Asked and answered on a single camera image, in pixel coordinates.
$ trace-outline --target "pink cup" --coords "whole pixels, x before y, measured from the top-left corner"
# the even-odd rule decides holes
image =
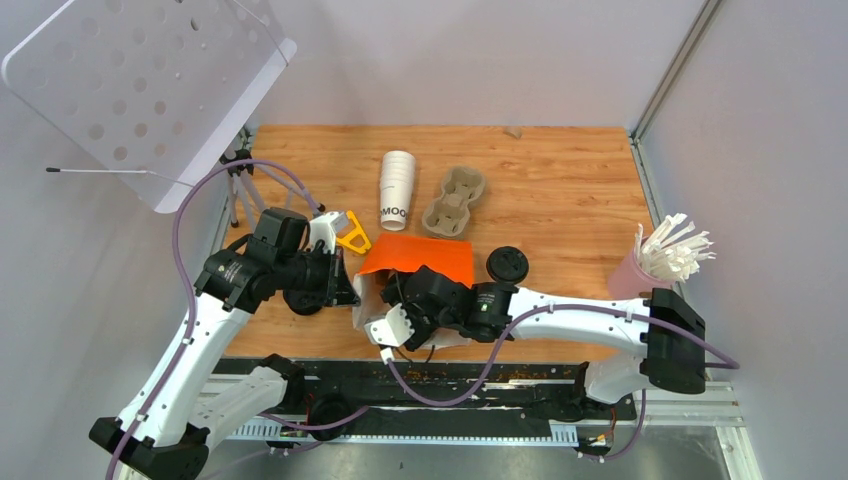
[[[642,270],[631,250],[607,279],[607,290],[613,300],[626,300],[639,297],[642,292],[650,293],[654,288],[670,288],[671,284]]]

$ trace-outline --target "orange flap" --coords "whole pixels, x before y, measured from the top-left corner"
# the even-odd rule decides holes
[[[360,275],[380,270],[414,273],[422,265],[467,287],[474,284],[474,256],[469,242],[383,233],[365,257]]]

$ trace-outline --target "white paper cup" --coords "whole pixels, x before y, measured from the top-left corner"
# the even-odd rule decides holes
[[[386,230],[406,228],[415,183],[415,157],[394,150],[383,155],[380,173],[380,225]]]

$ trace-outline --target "wall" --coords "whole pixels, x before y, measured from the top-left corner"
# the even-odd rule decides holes
[[[0,58],[62,3],[7,2]],[[116,178],[46,174],[99,164],[2,82],[0,145],[0,477],[102,478],[108,455],[88,430],[137,392],[185,312],[173,217]],[[191,275],[211,248],[220,187],[201,193],[184,222]]]
[[[710,230],[689,285],[767,480],[843,478],[848,3],[727,0],[645,141],[665,212]]]
[[[265,123],[633,127],[702,0],[275,0]]]

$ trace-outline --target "wooden surface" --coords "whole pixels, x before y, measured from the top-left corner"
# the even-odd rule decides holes
[[[467,165],[488,181],[472,211],[466,240],[474,247],[477,281],[488,280],[485,260],[502,245],[520,248],[530,261],[523,285],[554,295],[609,298],[606,278],[633,244],[636,224],[649,228],[642,187],[623,129],[524,128],[521,139],[497,127],[262,127],[255,158],[293,170],[318,202],[330,210],[353,210],[372,242],[378,222],[382,155],[406,150],[418,160],[411,218],[404,231],[423,235],[421,215],[439,194],[451,166]],[[268,205],[283,206],[285,189],[257,171],[255,182]],[[296,198],[292,207],[308,212]],[[230,242],[247,232],[230,229]],[[346,253],[353,276],[362,257]],[[438,350],[434,360],[482,361],[492,344]],[[554,340],[507,342],[502,362],[576,363],[600,360],[614,350]],[[377,347],[353,330],[348,308],[311,317],[291,313],[280,296],[264,303],[230,344],[232,356],[378,358]],[[413,358],[426,357],[417,352]]]

